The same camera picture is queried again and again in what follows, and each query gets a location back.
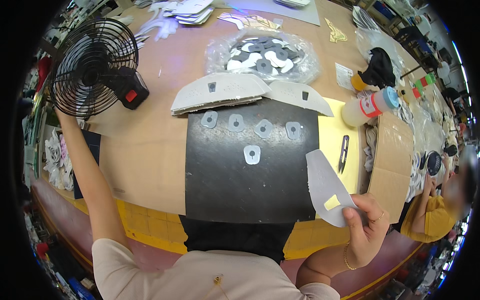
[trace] woman's arm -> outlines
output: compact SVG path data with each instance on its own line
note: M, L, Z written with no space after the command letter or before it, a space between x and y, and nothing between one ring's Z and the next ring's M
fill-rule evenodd
M350 229L347 262L352 268L361 268L368 265L380 250L388 230L390 216L371 194L354 194L352 200L367 213L370 220L368 225L363 226L360 215L355 209L343 209L343 215ZM312 282L330 285L330 279L333 276L349 269L345 263L344 250L345 244L327 247L310 255L297 272L296 286L301 288Z
M430 192L432 190L433 181L430 175L425 175L425 184L423 185L423 193L421 196L421 201L415 216L412 220L412 231L417 233L425 233L425 214L427 210L428 198L430 197Z
M93 240L107 238L130 248L110 187L88 148L74 117L55 109L73 171L87 204Z
M442 161L445 167L444 178L442 180L442 189L440 190L440 195L444 196L445 186L447 185L448 178L450 177L450 165L448 164L448 154L444 153L442 157Z
M453 106L453 102L452 102L452 99L448 99L448 105L453 113L454 116L456 116L456 111L455 111L455 107Z

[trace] gold bracelet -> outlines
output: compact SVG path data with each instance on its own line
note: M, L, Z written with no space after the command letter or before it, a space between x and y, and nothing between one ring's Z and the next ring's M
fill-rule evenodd
M356 270L357 268L352 268L349 264L348 264L348 261L347 261L347 247L348 245L350 245L350 242L348 242L346 245L345 245L345 248L343 249L343 259L345 260L345 264L347 265L347 268L349 268L350 270Z

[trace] woman's hand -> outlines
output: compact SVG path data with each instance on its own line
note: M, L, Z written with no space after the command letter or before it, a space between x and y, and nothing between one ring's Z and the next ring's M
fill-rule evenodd
M390 215L370 193L351 196L353 203L366 212L369 219L368 224L363 226L355 209L343 209L343 216L350 229L347 261L352 268L361 268L368 265L380 250L390 224Z
M442 154L442 162L445 167L445 174L448 174L450 172L450 163L448 161L448 154L445 152Z

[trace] work table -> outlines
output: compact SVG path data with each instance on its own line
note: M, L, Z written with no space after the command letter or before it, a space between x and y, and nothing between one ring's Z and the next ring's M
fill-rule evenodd
M266 12L248 12L268 20L282 18L281 30L297 34L312 43L322 73L310 86L323 97L347 102L355 97L355 93L337 84L335 63L354 72L367 68L367 62L355 43L356 27L352 13L329 1L317 1L316 4L321 26ZM134 17L129 25L134 34L151 17L152 13L147 9L134 6L123 12L122 16ZM157 42L153 37L147 39L145 47L139 50L137 71L150 91L149 97L136 110L128 110L117 101L88 121L90 131L102 135L100 169L115 198L167 213L185 214L188 119L186 115L173 117L170 107L182 87L205 75L204 51L209 40L238 31L234 24L216 18L223 12L236 13L234 10L215 9L202 26L180 26L174 35ZM342 30L348 41L330 42L330 28L324 17ZM154 29L149 34L154 35L155 32ZM403 58L405 67L413 69L418 65L393 39L392 43ZM418 69L412 74L416 80L426 73ZM370 178L363 166L366 158L362 150L366 146L365 129L359 127L358 133L360 163L357 192L365 192Z

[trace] yellow shirt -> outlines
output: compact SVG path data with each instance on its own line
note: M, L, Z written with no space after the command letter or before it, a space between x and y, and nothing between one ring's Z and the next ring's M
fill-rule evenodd
M422 195L418 195L412 200L413 202L403 220L400 233L408 236L412 240L430 243L441 239L452 229L456 220L452 218L451 215L455 214L445 206L442 196L429 196L425 210L425 233L413 232L412 222L420 205L421 197Z

